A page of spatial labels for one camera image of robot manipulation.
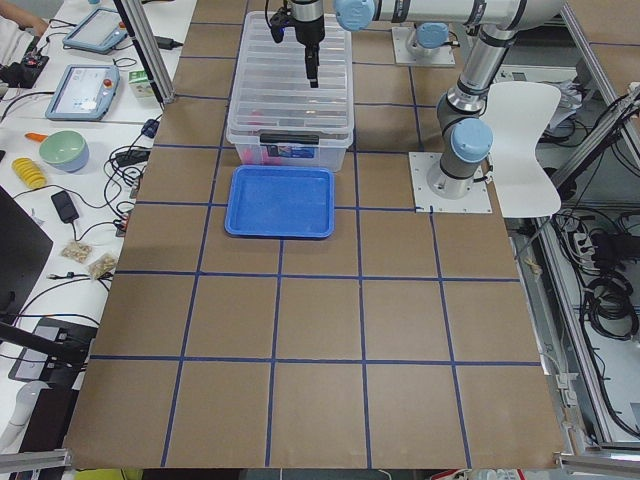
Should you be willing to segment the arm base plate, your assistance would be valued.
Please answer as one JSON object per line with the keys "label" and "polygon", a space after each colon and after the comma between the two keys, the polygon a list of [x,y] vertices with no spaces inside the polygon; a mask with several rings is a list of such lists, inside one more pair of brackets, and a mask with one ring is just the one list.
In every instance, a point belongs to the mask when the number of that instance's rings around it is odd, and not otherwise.
{"label": "arm base plate", "polygon": [[454,42],[445,23],[424,22],[392,28],[395,63],[405,66],[451,68]]}
{"label": "arm base plate", "polygon": [[468,179],[447,176],[441,153],[410,152],[409,170],[415,210],[420,213],[491,214],[492,207],[481,168]]}

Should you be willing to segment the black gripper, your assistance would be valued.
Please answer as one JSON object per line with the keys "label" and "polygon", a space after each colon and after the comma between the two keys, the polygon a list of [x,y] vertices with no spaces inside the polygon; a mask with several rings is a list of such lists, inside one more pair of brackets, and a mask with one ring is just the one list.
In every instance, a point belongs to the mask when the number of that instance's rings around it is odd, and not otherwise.
{"label": "black gripper", "polygon": [[324,40],[324,19],[313,21],[294,21],[295,35],[299,43],[305,46],[305,69],[310,86],[317,88],[320,43]]}

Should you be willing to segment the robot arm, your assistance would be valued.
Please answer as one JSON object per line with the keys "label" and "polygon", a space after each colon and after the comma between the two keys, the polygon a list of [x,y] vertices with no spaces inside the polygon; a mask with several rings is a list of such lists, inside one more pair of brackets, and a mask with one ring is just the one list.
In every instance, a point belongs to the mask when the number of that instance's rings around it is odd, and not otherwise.
{"label": "robot arm", "polygon": [[406,40],[407,51],[416,57],[426,57],[449,46],[449,26],[441,22],[415,23]]}
{"label": "robot arm", "polygon": [[443,95],[437,107],[445,141],[445,152],[436,174],[462,182],[471,179],[477,160],[464,157],[452,145],[456,124],[479,115],[486,96],[506,53],[518,32],[533,29],[560,12],[562,1],[335,1],[339,25],[347,31],[360,31],[376,21],[402,23],[442,22],[476,27],[477,40],[457,80]]}

